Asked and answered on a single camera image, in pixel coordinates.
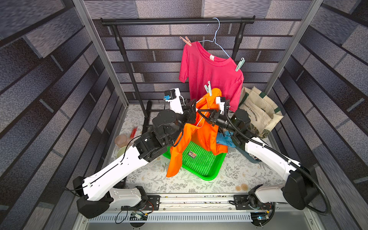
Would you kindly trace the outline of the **pink t-shirt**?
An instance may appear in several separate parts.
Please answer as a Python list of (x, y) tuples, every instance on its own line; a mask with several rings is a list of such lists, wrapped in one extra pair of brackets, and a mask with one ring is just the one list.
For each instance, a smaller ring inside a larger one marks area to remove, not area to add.
[(199, 100), (207, 92), (205, 85), (212, 90), (218, 88), (222, 96), (230, 100), (230, 110), (238, 109), (244, 76), (236, 71), (233, 59), (220, 58), (207, 52), (199, 42), (185, 45), (181, 60), (179, 81), (189, 82), (190, 99)]

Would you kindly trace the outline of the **sage green clothespin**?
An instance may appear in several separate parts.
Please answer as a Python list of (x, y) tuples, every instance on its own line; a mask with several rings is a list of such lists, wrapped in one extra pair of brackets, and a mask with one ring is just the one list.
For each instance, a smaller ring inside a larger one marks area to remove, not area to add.
[(207, 92), (210, 96), (212, 96), (212, 87), (211, 87), (211, 82), (210, 82), (210, 81), (208, 81), (208, 82), (207, 82), (207, 84), (206, 84), (206, 85), (204, 85), (204, 88), (205, 88), (206, 92)]

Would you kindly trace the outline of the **light blue wire hanger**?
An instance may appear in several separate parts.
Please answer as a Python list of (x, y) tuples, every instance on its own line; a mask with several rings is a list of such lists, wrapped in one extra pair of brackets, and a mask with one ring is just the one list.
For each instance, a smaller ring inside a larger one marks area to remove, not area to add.
[(207, 40), (202, 40), (202, 41), (199, 41), (199, 43), (205, 43), (205, 42), (213, 43), (216, 46), (218, 46), (226, 54), (226, 56), (228, 58), (230, 58), (229, 54), (225, 51), (225, 49), (220, 44), (217, 43), (217, 33), (218, 33), (219, 29), (220, 29), (220, 20), (217, 17), (213, 17), (212, 19), (214, 19), (214, 20), (216, 20), (218, 22), (218, 28), (215, 31), (215, 34), (214, 34), (213, 39), (212, 40), (208, 40), (208, 39)]

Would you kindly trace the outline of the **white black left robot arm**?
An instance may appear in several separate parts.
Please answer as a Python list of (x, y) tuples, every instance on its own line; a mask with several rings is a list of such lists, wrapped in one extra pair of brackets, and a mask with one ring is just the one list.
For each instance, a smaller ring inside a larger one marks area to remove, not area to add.
[(196, 100), (188, 102), (182, 109), (181, 114), (172, 109), (162, 110), (152, 120), (152, 127), (122, 156), (89, 177), (79, 176), (73, 180), (79, 195), (77, 208), (80, 214), (92, 219), (109, 209), (129, 211), (146, 206), (148, 197), (143, 187), (119, 189), (115, 186), (133, 171), (163, 155), (168, 147), (177, 147), (183, 141), (185, 124), (196, 121)]

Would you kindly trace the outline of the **orange t-shirt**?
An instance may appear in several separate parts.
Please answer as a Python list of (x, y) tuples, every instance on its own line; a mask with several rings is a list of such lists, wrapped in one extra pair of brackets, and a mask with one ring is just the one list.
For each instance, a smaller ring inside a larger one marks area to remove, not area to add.
[[(175, 112), (183, 112), (181, 113), (183, 115), (184, 109), (178, 110), (179, 106), (181, 106), (181, 100), (177, 93), (180, 94), (180, 91), (178, 88), (175, 88), (174, 91), (175, 96), (173, 99), (172, 97), (169, 98), (169, 96), (167, 96), (167, 92), (165, 92), (164, 100), (170, 103), (171, 110)], [(218, 110), (219, 105), (216, 104), (216, 97), (221, 96), (222, 92), (220, 89), (212, 89), (212, 96), (207, 93), (202, 98), (200, 98), (199, 101), (196, 102), (195, 107), (196, 109)], [(218, 125), (210, 125), (199, 113), (196, 113), (195, 123), (185, 124), (184, 137), (182, 137), (176, 147), (170, 148), (171, 159), (166, 177), (173, 177), (179, 173), (179, 170), (182, 167), (182, 158), (184, 155), (184, 151), (191, 141), (204, 148), (205, 150), (212, 152), (214, 156), (228, 153), (227, 146), (217, 144), (216, 142), (218, 130)]]

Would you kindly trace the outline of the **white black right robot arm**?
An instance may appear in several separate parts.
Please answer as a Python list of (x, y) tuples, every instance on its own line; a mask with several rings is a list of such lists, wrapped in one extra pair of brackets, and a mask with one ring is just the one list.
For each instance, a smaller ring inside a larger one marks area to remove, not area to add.
[(298, 210), (308, 208), (320, 214), (330, 211), (329, 200), (318, 183), (315, 168), (302, 166), (251, 133), (248, 130), (251, 120), (246, 111), (238, 109), (232, 117), (215, 109), (199, 109), (197, 112), (208, 124), (228, 130), (235, 146), (244, 147), (247, 153), (257, 157), (285, 180), (281, 185), (258, 185), (251, 189), (245, 202), (251, 209), (260, 209), (266, 204), (288, 203)]

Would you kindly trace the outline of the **dusty pink clothespin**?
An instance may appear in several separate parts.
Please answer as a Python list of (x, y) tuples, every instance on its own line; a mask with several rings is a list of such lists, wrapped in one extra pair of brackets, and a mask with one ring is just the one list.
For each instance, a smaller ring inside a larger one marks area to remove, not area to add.
[(187, 37), (187, 36), (185, 36), (185, 37), (179, 37), (183, 42), (185, 42), (188, 46), (192, 46), (192, 43), (191, 43), (191, 41), (189, 40), (189, 38)]

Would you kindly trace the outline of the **mint green clothespin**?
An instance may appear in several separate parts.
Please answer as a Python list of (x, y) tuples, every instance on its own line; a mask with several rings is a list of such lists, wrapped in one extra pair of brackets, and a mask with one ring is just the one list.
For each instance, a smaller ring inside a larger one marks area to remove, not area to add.
[(239, 63), (237, 64), (235, 71), (238, 72), (241, 69), (241, 67), (244, 65), (244, 63), (245, 63), (245, 58), (242, 57)]

